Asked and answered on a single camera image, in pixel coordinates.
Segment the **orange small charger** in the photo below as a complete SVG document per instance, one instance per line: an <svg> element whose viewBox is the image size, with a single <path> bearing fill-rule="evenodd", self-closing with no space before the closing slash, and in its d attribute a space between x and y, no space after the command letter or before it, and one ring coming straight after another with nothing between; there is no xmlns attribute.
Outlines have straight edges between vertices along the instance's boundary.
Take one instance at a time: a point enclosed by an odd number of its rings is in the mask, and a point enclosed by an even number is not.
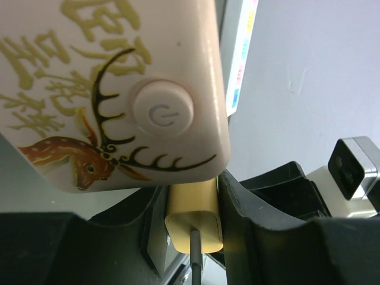
<svg viewBox="0 0 380 285"><path fill-rule="evenodd" d="M223 249L217 179L169 187L164 223L175 249L190 253L190 235L197 230L201 252L211 254Z"/></svg>

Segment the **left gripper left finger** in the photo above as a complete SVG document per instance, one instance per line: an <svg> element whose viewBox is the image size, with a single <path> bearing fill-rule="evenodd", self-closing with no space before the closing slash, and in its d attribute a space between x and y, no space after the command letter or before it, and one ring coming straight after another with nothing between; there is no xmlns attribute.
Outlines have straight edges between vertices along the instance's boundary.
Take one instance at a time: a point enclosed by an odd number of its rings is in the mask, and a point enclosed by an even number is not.
<svg viewBox="0 0 380 285"><path fill-rule="evenodd" d="M85 220L74 213L1 214L2 284L159 284L168 188L141 188Z"/></svg>

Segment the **white power strip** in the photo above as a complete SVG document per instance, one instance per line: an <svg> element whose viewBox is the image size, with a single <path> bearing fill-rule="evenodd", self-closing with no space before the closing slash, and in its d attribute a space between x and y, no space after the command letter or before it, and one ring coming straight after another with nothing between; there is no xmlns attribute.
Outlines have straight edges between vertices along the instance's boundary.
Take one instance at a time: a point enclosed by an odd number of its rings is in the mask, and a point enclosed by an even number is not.
<svg viewBox="0 0 380 285"><path fill-rule="evenodd" d="M238 108L258 0L226 1L220 29L220 54L227 116Z"/></svg>

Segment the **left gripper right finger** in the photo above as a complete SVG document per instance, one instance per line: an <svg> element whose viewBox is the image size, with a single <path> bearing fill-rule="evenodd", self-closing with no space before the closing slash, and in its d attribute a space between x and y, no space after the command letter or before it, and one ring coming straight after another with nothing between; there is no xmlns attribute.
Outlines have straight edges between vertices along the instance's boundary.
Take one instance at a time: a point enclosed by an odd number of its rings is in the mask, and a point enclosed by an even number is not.
<svg viewBox="0 0 380 285"><path fill-rule="evenodd" d="M290 216L219 176L229 284L378 284L379 219Z"/></svg>

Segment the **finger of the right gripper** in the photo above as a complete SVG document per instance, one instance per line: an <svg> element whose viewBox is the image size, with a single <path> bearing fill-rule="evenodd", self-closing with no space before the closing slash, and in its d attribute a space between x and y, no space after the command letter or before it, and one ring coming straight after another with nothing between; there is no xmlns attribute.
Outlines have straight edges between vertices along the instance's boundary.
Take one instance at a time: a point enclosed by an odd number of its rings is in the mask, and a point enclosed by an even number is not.
<svg viewBox="0 0 380 285"><path fill-rule="evenodd" d="M240 185L245 188L240 198L240 224L301 226L331 218L316 183L295 161L245 179Z"/></svg>

